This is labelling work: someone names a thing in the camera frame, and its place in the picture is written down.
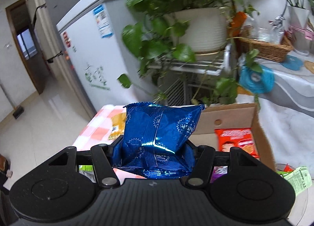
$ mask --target wicker basket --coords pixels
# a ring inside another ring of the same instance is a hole
[[[258,49],[259,50],[258,57],[272,60],[275,62],[279,63],[283,62],[285,60],[286,55],[294,49],[286,35],[282,39],[281,45],[276,45],[269,42],[256,41],[246,38],[244,36],[245,33],[242,34],[242,37],[239,37],[239,40],[243,47],[243,52],[247,53],[251,49]]]

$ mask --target blue snack package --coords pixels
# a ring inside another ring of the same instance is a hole
[[[194,167],[186,144],[204,105],[166,107],[149,102],[126,106],[123,141],[114,151],[114,167],[147,178],[178,178]]]

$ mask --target cardboard box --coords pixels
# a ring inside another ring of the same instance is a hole
[[[243,128],[251,128],[260,161],[275,171],[272,149],[258,122],[257,104],[231,104],[207,108],[202,112],[195,132],[189,140],[196,146],[208,145],[218,150],[215,129]]]

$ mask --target window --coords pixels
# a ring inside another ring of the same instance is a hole
[[[32,56],[37,54],[29,29],[26,29],[18,35],[18,42],[26,59],[30,59]]]

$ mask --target doorway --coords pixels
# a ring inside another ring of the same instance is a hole
[[[31,24],[26,0],[19,0],[10,5],[6,8],[6,13],[21,60],[37,92],[41,94],[50,70]]]

